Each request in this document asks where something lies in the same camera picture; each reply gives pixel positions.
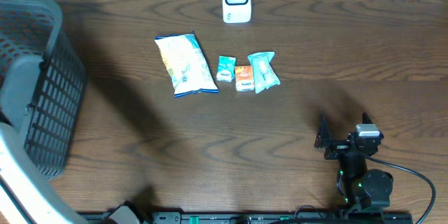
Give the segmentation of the teal tissue pack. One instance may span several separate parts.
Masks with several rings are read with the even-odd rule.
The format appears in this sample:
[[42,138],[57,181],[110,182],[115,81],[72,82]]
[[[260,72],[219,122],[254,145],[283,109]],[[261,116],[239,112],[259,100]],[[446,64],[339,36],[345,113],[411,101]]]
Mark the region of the teal tissue pack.
[[236,57],[220,56],[216,74],[217,81],[232,82],[235,77]]

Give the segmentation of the orange tissue pack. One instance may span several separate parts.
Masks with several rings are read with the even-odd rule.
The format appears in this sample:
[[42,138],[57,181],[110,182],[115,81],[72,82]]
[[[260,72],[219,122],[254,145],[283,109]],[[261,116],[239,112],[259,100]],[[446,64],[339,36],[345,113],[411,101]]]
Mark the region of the orange tissue pack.
[[253,79],[253,67],[236,66],[235,67],[235,87],[238,92],[252,91],[255,88]]

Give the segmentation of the white teal package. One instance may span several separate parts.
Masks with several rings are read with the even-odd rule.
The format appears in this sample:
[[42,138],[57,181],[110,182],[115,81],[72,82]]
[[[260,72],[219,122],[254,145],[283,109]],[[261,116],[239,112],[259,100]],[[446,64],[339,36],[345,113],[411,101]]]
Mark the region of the white teal package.
[[200,92],[219,93],[193,31],[156,36],[155,43],[171,78],[175,97]]

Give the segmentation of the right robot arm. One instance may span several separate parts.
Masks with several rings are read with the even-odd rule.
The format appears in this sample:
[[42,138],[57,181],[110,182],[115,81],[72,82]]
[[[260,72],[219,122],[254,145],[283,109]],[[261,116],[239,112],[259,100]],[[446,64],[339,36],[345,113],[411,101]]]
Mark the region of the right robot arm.
[[366,163],[378,151],[383,138],[366,113],[362,115],[362,123],[346,139],[333,138],[325,116],[319,116],[314,147],[325,150],[325,159],[339,163],[337,189],[346,199],[346,206],[339,210],[340,217],[382,215],[390,206],[392,175],[380,169],[368,169]]

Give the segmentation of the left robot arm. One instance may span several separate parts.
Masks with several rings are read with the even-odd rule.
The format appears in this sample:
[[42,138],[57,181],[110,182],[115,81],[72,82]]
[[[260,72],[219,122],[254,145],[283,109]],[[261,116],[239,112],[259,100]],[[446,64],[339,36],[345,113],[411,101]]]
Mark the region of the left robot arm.
[[9,223],[143,223],[123,204],[111,213],[81,215],[53,190],[19,143],[19,134],[1,123],[1,213]]

